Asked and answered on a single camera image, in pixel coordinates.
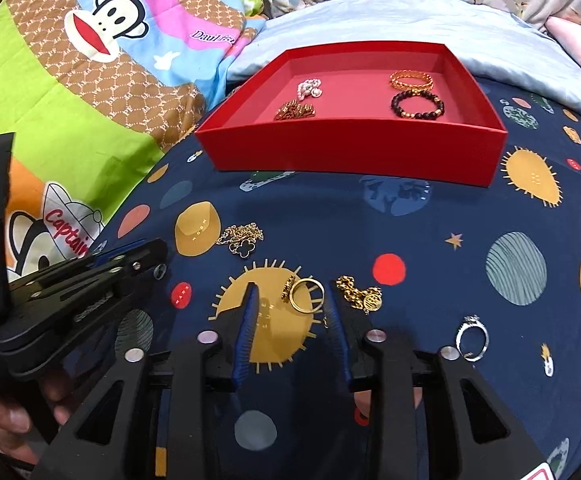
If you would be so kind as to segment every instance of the red circle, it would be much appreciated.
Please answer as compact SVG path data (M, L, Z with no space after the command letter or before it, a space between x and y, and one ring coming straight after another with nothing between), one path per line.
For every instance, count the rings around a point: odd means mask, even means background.
M567 158L567 163L574 170L576 171L581 170L581 164L579 164L576 160L573 160L572 158Z
M397 254L378 256L373 265L373 278L382 285L397 285L407 276L407 265Z
M355 406L355 422L360 426L368 426L370 422L368 418L360 412L360 409L357 406Z
M171 302L175 308L186 308L192 297L192 287L186 283L178 283L171 292Z

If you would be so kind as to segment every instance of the monkey face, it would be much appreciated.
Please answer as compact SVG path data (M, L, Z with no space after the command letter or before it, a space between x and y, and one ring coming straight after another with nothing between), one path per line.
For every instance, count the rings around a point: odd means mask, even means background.
M94 0L93 12L71 10L64 18L66 35L82 54L101 63L120 55L117 39L148 34L146 10L139 0Z

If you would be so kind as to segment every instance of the silver ring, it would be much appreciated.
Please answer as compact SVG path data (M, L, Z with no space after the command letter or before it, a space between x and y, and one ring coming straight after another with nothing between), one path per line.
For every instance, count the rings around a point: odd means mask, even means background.
M484 332L485 336L484 348L482 348L481 352L477 355L473 355L473 352L462 354L461 348L459 348L459 345L461 344L461 337L464 335L464 332L466 332L466 330L468 330L469 328L478 328L482 332ZM462 325L459 327L457 335L455 336L455 346L459 350L459 353L464 356L464 359L466 359L466 361L470 361L471 363L479 361L482 357L484 357L484 354L487 352L488 349L489 341L490 340L488 338L488 330L477 316L466 316L464 318L464 323L462 323Z

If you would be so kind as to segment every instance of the pink stripe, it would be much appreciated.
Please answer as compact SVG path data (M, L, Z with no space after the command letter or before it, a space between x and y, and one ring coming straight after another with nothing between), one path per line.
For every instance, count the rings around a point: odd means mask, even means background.
M180 4L179 0L144 0L150 7L155 23L169 36L184 40L190 48L206 50L207 48L229 48L232 43L223 41L202 41L192 38L198 31L213 36L229 36L237 40L240 31L235 28L220 27L193 16Z
M247 38L239 38L237 41L235 41L231 49L229 49L229 51L226 53L226 56L239 56L242 50L244 50L244 47L247 46L247 44L250 42L251 40L248 40Z

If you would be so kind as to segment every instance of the red box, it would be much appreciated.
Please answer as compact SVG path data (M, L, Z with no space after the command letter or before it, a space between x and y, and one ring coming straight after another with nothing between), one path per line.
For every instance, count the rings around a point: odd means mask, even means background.
M429 73L445 105L436 121L398 118L391 99L397 70ZM307 97L311 118L274 121L319 78ZM432 110L422 97L407 112ZM253 75L196 132L218 170L328 171L444 180L488 187L507 132L473 76L438 43L360 41L287 50Z

